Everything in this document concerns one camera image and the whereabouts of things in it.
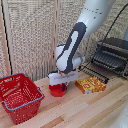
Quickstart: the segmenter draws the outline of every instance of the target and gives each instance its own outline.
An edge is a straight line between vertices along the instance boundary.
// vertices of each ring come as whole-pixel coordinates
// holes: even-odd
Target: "cable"
[[[128,3],[127,3],[127,4],[122,8],[122,10],[118,13],[117,17],[115,18],[115,20],[113,21],[111,27],[109,28],[107,34],[105,35],[105,37],[104,37],[104,39],[103,39],[103,41],[102,41],[100,47],[98,47],[98,50],[94,53],[93,58],[96,56],[96,54],[99,52],[99,50],[100,50],[101,47],[103,46],[103,43],[104,43],[104,41],[106,40],[106,38],[107,38],[107,36],[108,36],[108,33],[111,31],[111,29],[112,29],[113,25],[115,24],[116,20],[118,19],[118,17],[119,17],[120,14],[122,13],[122,11],[123,11],[127,6],[128,6]],[[92,61],[92,59],[91,59],[85,66],[83,66],[83,69],[84,69],[85,67],[87,67],[87,66],[90,64],[91,61]]]

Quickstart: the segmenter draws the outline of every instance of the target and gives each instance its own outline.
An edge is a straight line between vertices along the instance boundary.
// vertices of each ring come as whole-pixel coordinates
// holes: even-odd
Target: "wooden slat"
[[[2,36],[2,44],[3,44],[3,51],[5,55],[5,64],[7,68],[7,74],[6,75],[11,75],[11,67],[10,67],[10,62],[9,62],[9,54],[8,54],[8,49],[7,49],[7,40],[6,40],[6,34],[5,34],[5,26],[4,26],[4,21],[3,21],[3,12],[2,12],[2,6],[0,6],[0,30],[1,30],[1,36]]]

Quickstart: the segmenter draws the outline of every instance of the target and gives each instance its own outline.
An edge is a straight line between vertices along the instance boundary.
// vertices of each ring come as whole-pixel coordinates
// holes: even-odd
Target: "snack box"
[[[106,85],[96,77],[79,79],[75,82],[75,84],[83,94],[104,91],[106,88]]]

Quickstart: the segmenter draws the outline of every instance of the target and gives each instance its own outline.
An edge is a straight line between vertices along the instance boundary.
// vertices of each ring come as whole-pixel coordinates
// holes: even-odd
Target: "red object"
[[[57,85],[49,85],[50,93],[51,95],[55,97],[62,97],[65,94],[65,91],[67,89],[66,85],[64,83],[57,84]]]
[[[0,101],[14,124],[37,115],[43,98],[40,88],[22,73],[0,78]]]

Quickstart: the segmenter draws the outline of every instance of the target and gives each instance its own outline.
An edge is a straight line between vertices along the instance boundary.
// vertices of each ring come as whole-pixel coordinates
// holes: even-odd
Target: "wooden countertop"
[[[87,77],[79,73],[79,78]],[[110,79],[105,91],[90,94],[83,94],[74,83],[63,97],[53,97],[48,78],[36,81],[45,95],[37,116],[14,125],[0,104],[0,128],[108,128],[128,100],[128,81],[122,77]]]

